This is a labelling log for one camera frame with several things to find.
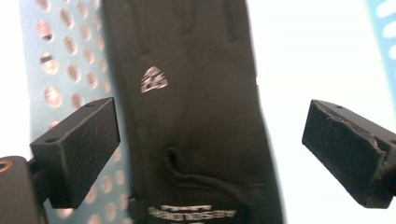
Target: round hole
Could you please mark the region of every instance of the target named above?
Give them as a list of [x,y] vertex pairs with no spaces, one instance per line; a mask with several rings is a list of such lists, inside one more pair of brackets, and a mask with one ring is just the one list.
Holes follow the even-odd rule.
[[122,170],[118,170],[115,173],[115,182],[117,186],[122,185],[125,182],[125,175],[124,172]]
[[38,22],[35,24],[35,28],[37,29],[38,34],[41,38],[46,41],[51,41],[53,37],[52,31],[46,21],[44,21],[43,19],[38,20]]
[[73,213],[73,208],[65,208],[65,209],[57,209],[56,213],[60,218],[67,218],[70,217]]
[[109,176],[105,176],[102,179],[102,190],[104,193],[109,193],[113,189],[113,183]]
[[103,72],[107,70],[107,62],[105,59],[100,59],[99,60],[99,66],[102,69]]
[[58,72],[58,62],[48,52],[40,56],[41,67],[50,75],[55,75]]
[[81,31],[81,35],[84,40],[89,41],[91,39],[92,33],[90,28],[86,24],[81,25],[81,27],[79,27],[79,30]]
[[73,81],[78,82],[81,79],[81,73],[79,72],[78,68],[70,64],[67,67],[67,73],[69,74],[70,78],[72,78]]
[[100,219],[99,215],[91,216],[87,222],[87,224],[100,224],[100,223],[101,223],[101,219]]
[[49,124],[49,130],[55,127],[57,124],[59,124],[59,121],[53,121]]
[[47,87],[44,90],[44,98],[46,99],[47,104],[51,107],[58,107],[62,103],[61,94],[54,87]]
[[124,193],[121,194],[119,203],[120,203],[120,210],[125,210],[128,207],[128,203],[129,203],[128,196]]
[[80,94],[78,94],[78,93],[74,93],[72,95],[72,106],[75,109],[79,109],[83,105],[84,105],[84,100],[82,99],[82,96]]
[[70,16],[70,13],[64,8],[61,10],[61,19],[67,28],[71,28],[73,26],[73,19]]
[[112,157],[113,157],[114,161],[119,161],[121,159],[121,152],[120,152],[119,148],[116,148],[116,150],[114,151]]
[[87,81],[92,89],[95,89],[98,86],[98,80],[96,79],[96,75],[94,73],[89,73],[87,75]]
[[8,168],[12,166],[12,163],[13,162],[9,160],[0,161],[0,173],[8,170]]
[[117,216],[117,206],[114,203],[109,203],[106,206],[106,219],[107,221],[112,221],[116,219]]
[[130,218],[125,218],[125,219],[122,221],[122,224],[132,224],[132,220],[131,220]]
[[77,52],[76,43],[74,42],[73,38],[70,36],[67,36],[64,38],[64,47],[71,54],[76,54],[76,52]]
[[93,7],[93,9],[96,10],[96,9],[99,8],[99,2],[98,2],[98,0],[91,0],[90,3],[91,3],[91,7]]
[[110,82],[107,80],[102,82],[102,87],[103,87],[103,90],[105,91],[105,93],[109,93],[111,91]]
[[77,3],[77,10],[79,14],[82,16],[82,18],[85,19],[88,17],[88,9],[82,2]]
[[105,48],[105,42],[101,37],[96,39],[96,45],[98,46],[99,50],[103,50]]
[[54,143],[59,140],[59,137],[54,137],[46,140],[46,143]]
[[84,54],[84,58],[88,64],[92,64],[95,61],[95,58],[94,58],[92,51],[90,49],[84,49],[83,54]]
[[102,22],[99,19],[99,17],[97,16],[93,17],[93,24],[95,24],[96,30],[102,29]]
[[90,191],[88,191],[87,196],[85,197],[85,203],[93,203],[96,199],[96,188],[94,186],[91,187]]
[[50,3],[48,0],[35,0],[37,2],[37,4],[43,8],[45,11],[49,11],[50,10]]

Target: white background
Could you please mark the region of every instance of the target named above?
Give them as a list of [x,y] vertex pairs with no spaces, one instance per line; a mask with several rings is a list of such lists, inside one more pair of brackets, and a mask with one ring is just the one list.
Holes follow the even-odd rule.
[[[311,99],[395,132],[388,85],[358,0],[248,0],[263,113],[289,224],[394,223],[396,205],[364,209],[301,144]],[[29,157],[29,101],[18,1],[0,3],[0,156]]]

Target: white logo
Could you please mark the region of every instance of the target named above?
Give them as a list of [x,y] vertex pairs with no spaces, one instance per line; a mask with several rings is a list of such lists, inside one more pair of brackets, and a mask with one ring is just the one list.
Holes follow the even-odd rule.
[[161,209],[150,207],[148,213],[156,218],[170,221],[199,221],[191,224],[204,224],[212,218],[233,218],[235,210],[212,210],[211,205],[171,206],[161,205]]
[[142,92],[160,89],[168,85],[163,72],[153,66],[146,72],[142,79]]

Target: perforated panel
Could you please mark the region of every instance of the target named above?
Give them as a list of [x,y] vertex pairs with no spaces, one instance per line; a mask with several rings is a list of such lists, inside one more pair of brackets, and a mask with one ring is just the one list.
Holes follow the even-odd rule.
[[366,0],[396,112],[396,0]]
[[107,64],[99,0],[20,0],[31,139],[80,106],[114,96],[121,143],[79,209],[52,209],[49,223],[132,223],[126,215],[130,171],[120,103]]

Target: black fabric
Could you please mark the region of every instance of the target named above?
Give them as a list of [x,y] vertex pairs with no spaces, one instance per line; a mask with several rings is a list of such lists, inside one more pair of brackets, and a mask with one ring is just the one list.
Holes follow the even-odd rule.
[[137,224],[283,223],[243,0],[104,0]]

